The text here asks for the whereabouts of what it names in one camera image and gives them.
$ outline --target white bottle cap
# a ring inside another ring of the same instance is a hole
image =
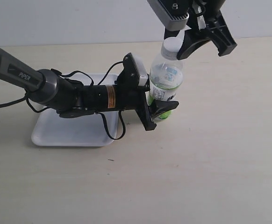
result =
[[[163,41],[161,55],[168,60],[177,60],[177,55],[182,45],[183,41],[178,37],[168,37]]]

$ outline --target screw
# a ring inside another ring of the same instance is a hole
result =
[[[177,10],[179,8],[179,5],[177,3],[173,3],[172,9]]]

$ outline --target white tray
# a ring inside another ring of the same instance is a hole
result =
[[[97,84],[104,74],[89,74],[94,84]],[[90,79],[81,73],[71,79],[90,84]],[[116,74],[109,74],[102,84],[114,84]],[[111,136],[116,136],[118,112],[105,112],[108,129]],[[73,119],[60,118],[56,111],[48,109],[42,112],[37,120],[31,136],[32,142],[38,146],[47,147],[102,147],[111,144],[104,129],[102,117],[99,114]]]

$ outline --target plastic water bottle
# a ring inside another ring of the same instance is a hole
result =
[[[161,53],[158,54],[150,68],[150,93],[148,104],[153,99],[162,101],[173,100],[178,87],[183,82],[183,62],[177,59],[183,41],[177,37],[169,37],[163,41]],[[155,120],[168,118],[171,111],[162,113]]]

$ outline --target white table surface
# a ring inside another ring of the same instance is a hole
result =
[[[36,147],[38,115],[0,109],[0,224],[272,224],[272,38],[237,42],[222,58],[212,44],[194,53],[172,117],[145,132],[125,112],[125,138],[107,147]],[[35,69],[91,73],[129,52],[149,70],[160,46],[4,49]],[[23,94],[0,81],[0,103]]]

